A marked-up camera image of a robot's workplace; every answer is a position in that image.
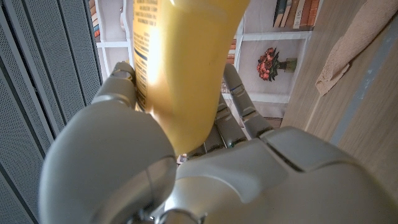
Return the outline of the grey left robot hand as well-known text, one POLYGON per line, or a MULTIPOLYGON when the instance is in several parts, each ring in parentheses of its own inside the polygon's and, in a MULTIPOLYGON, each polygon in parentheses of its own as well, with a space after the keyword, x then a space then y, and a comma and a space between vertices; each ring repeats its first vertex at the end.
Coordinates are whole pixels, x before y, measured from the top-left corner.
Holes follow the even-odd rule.
POLYGON ((211 151, 177 164, 165 133, 134 110, 136 74, 116 64, 92 103, 52 143, 39 187, 42 223, 396 223, 397 204, 353 157, 305 131, 274 129, 232 65, 211 151))

